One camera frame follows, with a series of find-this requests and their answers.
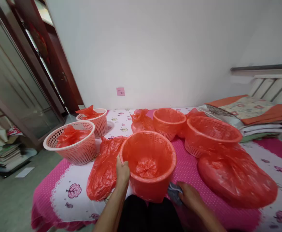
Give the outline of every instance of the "gray floor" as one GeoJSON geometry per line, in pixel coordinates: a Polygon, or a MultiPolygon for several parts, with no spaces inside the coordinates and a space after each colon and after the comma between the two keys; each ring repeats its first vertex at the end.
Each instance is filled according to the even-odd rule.
{"type": "MultiPolygon", "coordinates": [[[[35,167],[26,177],[15,178],[24,168],[5,179],[0,177],[0,232],[32,231],[33,192],[61,159],[61,156],[55,152],[42,150],[26,165],[26,167],[35,167]]],[[[91,230],[92,226],[87,226],[80,231],[91,230]]]]}

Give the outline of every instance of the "bed sheet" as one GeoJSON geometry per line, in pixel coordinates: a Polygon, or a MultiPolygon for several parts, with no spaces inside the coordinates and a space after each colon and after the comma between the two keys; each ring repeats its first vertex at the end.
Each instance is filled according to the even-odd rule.
{"type": "MultiPolygon", "coordinates": [[[[192,107],[175,109],[188,113],[192,107]]],[[[147,115],[153,117],[153,111],[150,110],[147,115]]],[[[107,114],[108,133],[106,138],[131,135],[130,114],[133,112],[132,109],[110,110],[107,114]]],[[[282,142],[277,139],[267,141],[262,140],[258,142],[259,144],[250,142],[243,145],[258,166],[278,184],[278,197],[273,204],[267,207],[247,210],[235,209],[227,205],[203,183],[197,171],[197,159],[185,150],[183,140],[179,138],[172,141],[177,153],[177,165],[172,181],[192,184],[227,229],[282,231],[282,142]]],[[[100,142],[100,139],[96,140],[97,147],[100,142]]],[[[50,227],[55,226],[74,231],[83,225],[97,221],[110,196],[101,202],[90,201],[86,196],[87,178],[93,163],[75,166],[63,159],[40,183],[33,196],[33,229],[47,231],[50,227]]],[[[191,226],[193,220],[189,214],[183,214],[181,210],[178,210],[178,214],[184,224],[191,226]]]]}

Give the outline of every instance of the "red plastic basket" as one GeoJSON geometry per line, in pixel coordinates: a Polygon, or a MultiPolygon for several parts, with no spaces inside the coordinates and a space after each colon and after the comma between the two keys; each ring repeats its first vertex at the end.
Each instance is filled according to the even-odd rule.
{"type": "Polygon", "coordinates": [[[243,138],[238,129],[209,117],[193,117],[187,120],[185,149],[199,158],[204,152],[212,149],[215,144],[234,145],[243,138]]]}
{"type": "Polygon", "coordinates": [[[155,131],[165,136],[169,141],[174,139],[185,121],[185,114],[174,109],[162,108],[153,113],[155,131]]]}
{"type": "Polygon", "coordinates": [[[93,159],[96,155],[94,130],[95,125],[92,122],[72,122],[54,130],[51,134],[49,134],[43,142],[43,147],[49,151],[56,151],[63,158],[67,159],[70,163],[74,165],[83,165],[91,161],[91,159],[93,159]],[[73,145],[62,148],[56,148],[57,137],[63,133],[64,129],[68,125],[72,125],[74,129],[77,130],[91,131],[91,133],[84,139],[73,145]]]}
{"type": "Polygon", "coordinates": [[[95,138],[98,139],[101,136],[105,136],[108,133],[108,124],[107,124],[107,110],[106,109],[94,109],[97,113],[104,113],[99,117],[82,120],[84,114],[77,115],[77,121],[91,121],[95,124],[95,138]]]}
{"type": "Polygon", "coordinates": [[[176,153],[171,142],[157,132],[140,131],[128,137],[119,156],[122,163],[128,161],[133,193],[144,200],[161,203],[176,165],[176,153]],[[156,161],[157,177],[143,178],[136,172],[138,162],[148,158],[156,161]]]}

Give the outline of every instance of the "pink plastic basket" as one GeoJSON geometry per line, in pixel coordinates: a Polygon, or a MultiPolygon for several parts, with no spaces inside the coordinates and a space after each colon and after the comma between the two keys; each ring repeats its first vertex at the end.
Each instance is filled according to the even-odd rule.
{"type": "Polygon", "coordinates": [[[153,113],[155,130],[165,136],[169,141],[174,139],[185,122],[185,114],[174,109],[162,108],[155,110],[153,113]]]}
{"type": "Polygon", "coordinates": [[[91,121],[92,123],[95,124],[95,138],[98,139],[101,136],[105,136],[108,133],[108,124],[107,124],[107,110],[106,109],[94,109],[97,113],[104,113],[103,115],[92,118],[92,119],[87,119],[87,120],[82,120],[84,117],[84,114],[78,114],[77,116],[77,121],[91,121]]]}
{"type": "Polygon", "coordinates": [[[216,144],[232,146],[242,140],[238,129],[218,119],[196,116],[186,121],[185,149],[194,157],[215,148],[216,144]]]}
{"type": "Polygon", "coordinates": [[[49,151],[56,151],[63,158],[67,159],[70,163],[74,165],[83,165],[88,163],[96,155],[96,145],[95,145],[95,136],[94,136],[95,125],[89,121],[77,121],[72,122],[67,125],[64,125],[51,134],[49,134],[44,142],[43,147],[49,151]],[[72,125],[74,129],[77,130],[87,130],[91,133],[86,136],[81,141],[63,148],[56,148],[57,137],[63,133],[64,129],[72,125]]]}
{"type": "Polygon", "coordinates": [[[124,141],[119,157],[122,163],[129,162],[129,182],[133,193],[144,200],[161,203],[176,166],[176,153],[171,142],[157,132],[140,131],[124,141]],[[136,164],[149,157],[157,161],[159,174],[148,179],[136,173],[136,164]]]}

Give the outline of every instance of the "stack of bedding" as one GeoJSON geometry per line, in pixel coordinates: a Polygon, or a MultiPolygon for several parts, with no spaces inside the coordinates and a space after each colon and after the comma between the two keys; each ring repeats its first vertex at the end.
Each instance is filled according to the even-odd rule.
{"type": "Polygon", "coordinates": [[[197,109],[237,128],[243,143],[282,133],[282,104],[241,95],[209,102],[197,109]]]}

